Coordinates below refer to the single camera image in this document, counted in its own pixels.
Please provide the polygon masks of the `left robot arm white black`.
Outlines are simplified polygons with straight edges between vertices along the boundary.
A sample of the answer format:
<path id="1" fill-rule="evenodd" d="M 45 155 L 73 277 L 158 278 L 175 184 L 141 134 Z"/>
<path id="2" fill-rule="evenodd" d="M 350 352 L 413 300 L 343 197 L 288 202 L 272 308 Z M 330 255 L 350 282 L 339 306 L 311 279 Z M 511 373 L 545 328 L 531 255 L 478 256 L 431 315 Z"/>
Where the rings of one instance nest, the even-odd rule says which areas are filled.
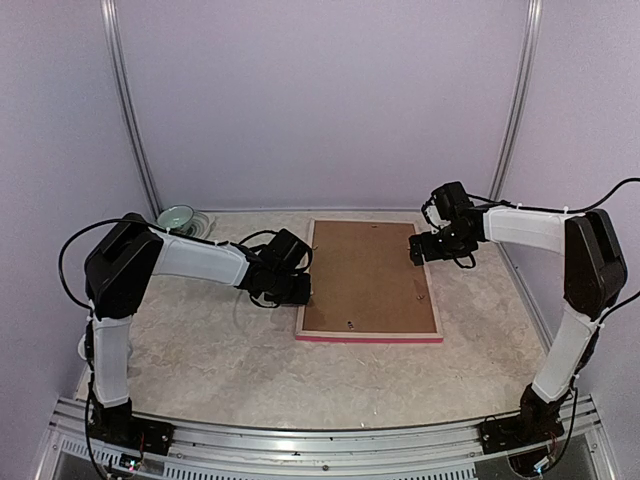
<path id="1" fill-rule="evenodd" d="M 91 393 L 105 407 L 99 424 L 121 445 L 140 434 L 129 402 L 129 334 L 150 280 L 177 276 L 248 293 L 261 308 L 304 306 L 311 297 L 312 248 L 287 229 L 268 243 L 209 241 L 163 230 L 128 214 L 91 251 L 84 264 L 89 316 L 84 355 L 93 374 Z"/>

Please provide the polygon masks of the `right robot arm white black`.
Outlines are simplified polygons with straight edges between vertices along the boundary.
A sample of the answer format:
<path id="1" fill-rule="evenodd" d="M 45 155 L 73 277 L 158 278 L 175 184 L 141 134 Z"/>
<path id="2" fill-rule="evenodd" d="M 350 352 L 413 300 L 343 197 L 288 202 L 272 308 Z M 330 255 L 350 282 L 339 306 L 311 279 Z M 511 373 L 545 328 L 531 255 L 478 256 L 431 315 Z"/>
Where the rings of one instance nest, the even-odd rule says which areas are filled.
<path id="1" fill-rule="evenodd" d="M 530 387 L 546 404 L 562 399 L 588 363 L 628 278 L 608 213 L 599 205 L 571 210 L 484 201 L 468 194 L 460 182 L 435 189 L 421 213 L 429 229 L 409 238 L 416 266 L 451 260 L 472 269 L 474 253 L 484 242 L 531 247 L 563 259 L 561 323 Z"/>

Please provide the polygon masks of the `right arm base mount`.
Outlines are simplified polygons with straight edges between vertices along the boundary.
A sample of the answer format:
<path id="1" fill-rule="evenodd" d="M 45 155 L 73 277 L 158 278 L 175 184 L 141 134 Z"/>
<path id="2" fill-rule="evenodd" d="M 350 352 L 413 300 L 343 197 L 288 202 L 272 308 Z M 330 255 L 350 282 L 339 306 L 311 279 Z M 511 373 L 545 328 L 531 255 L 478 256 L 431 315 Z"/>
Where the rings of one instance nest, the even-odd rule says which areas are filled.
<path id="1" fill-rule="evenodd" d="M 564 427 L 559 412 L 569 392 L 550 403 L 542 400 L 528 385 L 520 399 L 517 414 L 489 418 L 479 425 L 478 432 L 484 454 L 493 454 L 561 437 Z"/>

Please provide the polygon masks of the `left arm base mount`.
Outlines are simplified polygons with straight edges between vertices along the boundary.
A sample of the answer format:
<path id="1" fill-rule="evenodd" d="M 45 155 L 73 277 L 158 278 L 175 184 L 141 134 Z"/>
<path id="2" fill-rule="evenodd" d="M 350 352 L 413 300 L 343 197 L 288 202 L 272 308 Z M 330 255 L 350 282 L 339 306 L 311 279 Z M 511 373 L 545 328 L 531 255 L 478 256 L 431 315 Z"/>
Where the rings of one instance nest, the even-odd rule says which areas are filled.
<path id="1" fill-rule="evenodd" d="M 105 407 L 90 397 L 89 437 L 139 453 L 167 456 L 175 426 L 171 423 L 133 414 L 132 400 Z"/>

